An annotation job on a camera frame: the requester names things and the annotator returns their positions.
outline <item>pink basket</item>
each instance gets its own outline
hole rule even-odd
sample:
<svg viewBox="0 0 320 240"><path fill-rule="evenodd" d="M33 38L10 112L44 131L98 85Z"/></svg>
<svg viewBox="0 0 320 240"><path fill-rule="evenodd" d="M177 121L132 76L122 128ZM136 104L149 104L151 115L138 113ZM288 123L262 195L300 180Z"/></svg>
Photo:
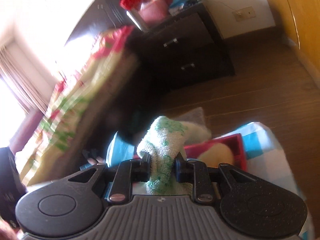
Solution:
<svg viewBox="0 0 320 240"><path fill-rule="evenodd" d="M138 13L148 25L152 25L164 19L169 14L168 5L165 0L155 0L148 3L148 5L142 10L139 10Z"/></svg>

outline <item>sunlight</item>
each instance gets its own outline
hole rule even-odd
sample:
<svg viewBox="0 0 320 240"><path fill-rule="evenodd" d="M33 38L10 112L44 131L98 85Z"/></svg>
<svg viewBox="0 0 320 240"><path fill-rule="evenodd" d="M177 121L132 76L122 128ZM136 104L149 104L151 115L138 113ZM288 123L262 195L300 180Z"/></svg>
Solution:
<svg viewBox="0 0 320 240"><path fill-rule="evenodd" d="M1 80L0 102L0 147L7 147L26 114L14 95Z"/></svg>

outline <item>towel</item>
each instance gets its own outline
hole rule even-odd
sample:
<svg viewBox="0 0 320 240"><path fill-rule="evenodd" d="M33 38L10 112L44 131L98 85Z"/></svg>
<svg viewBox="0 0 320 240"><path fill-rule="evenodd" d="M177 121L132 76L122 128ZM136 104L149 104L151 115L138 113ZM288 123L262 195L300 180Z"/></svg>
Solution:
<svg viewBox="0 0 320 240"><path fill-rule="evenodd" d="M137 147L142 158L145 152L151 155L151 176L146 183L150 195L189 195L192 185L177 183L172 167L180 152L187 158L185 144L201 143L211 138L211 132L204 126L191 122L178 122L165 116L158 117Z"/></svg>

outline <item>floral blanket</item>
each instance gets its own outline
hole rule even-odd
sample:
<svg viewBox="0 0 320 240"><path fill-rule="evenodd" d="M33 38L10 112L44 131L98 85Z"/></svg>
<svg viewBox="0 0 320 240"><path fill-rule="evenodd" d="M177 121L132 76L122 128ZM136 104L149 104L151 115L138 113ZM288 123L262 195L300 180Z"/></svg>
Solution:
<svg viewBox="0 0 320 240"><path fill-rule="evenodd" d="M64 79L56 85L46 117L37 129L36 148L20 173L25 185L51 180L53 163L62 160L73 144L79 122L90 102L107 81L114 76L124 51L124 44L132 27L103 33L97 39L98 49L80 72L75 82Z"/></svg>

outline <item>dresser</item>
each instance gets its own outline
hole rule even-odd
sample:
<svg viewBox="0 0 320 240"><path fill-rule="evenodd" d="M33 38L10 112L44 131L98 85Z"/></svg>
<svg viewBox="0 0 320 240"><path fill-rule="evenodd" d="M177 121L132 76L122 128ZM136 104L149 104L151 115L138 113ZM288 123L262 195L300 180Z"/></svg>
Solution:
<svg viewBox="0 0 320 240"><path fill-rule="evenodd" d="M228 50L203 3L168 17L148 32L136 30L129 46L169 89L233 75Z"/></svg>

